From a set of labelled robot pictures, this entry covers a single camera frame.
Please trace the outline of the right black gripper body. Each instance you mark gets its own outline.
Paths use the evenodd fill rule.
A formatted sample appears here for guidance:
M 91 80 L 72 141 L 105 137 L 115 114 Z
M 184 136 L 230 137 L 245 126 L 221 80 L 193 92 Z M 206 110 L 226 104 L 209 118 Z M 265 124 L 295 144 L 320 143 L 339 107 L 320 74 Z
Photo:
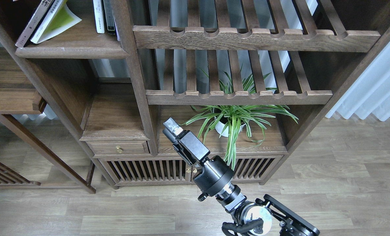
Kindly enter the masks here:
M 183 160 L 197 170 L 192 181 L 201 190 L 200 202 L 219 196 L 222 201 L 234 191 L 231 184 L 233 170 L 216 155 L 209 158 L 209 149 L 189 130 L 173 132 L 173 147 Z

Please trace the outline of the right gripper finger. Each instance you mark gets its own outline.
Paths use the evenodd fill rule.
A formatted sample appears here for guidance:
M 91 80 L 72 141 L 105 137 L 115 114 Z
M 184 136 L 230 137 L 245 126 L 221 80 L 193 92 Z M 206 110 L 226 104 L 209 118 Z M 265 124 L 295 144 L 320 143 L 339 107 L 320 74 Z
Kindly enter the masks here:
M 178 143 L 181 138 L 186 134 L 186 130 L 183 130 L 173 118 L 168 118 L 163 125 L 163 134 L 170 140 L 171 143 Z

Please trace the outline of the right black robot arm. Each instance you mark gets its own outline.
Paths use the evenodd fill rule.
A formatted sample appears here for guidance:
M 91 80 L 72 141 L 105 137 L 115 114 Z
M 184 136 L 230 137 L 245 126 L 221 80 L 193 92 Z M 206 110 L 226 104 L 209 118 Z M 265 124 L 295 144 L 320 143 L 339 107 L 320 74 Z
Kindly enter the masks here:
M 222 224 L 227 236 L 264 236 L 275 218 L 281 236 L 318 236 L 320 231 L 285 205 L 264 195 L 264 199 L 248 201 L 241 189 L 232 184 L 234 172 L 216 155 L 209 157 L 209 149 L 190 131 L 182 129 L 172 118 L 164 122 L 163 134 L 171 141 L 183 160 L 198 170 L 193 181 L 201 190 L 198 200 L 215 197 L 233 222 Z

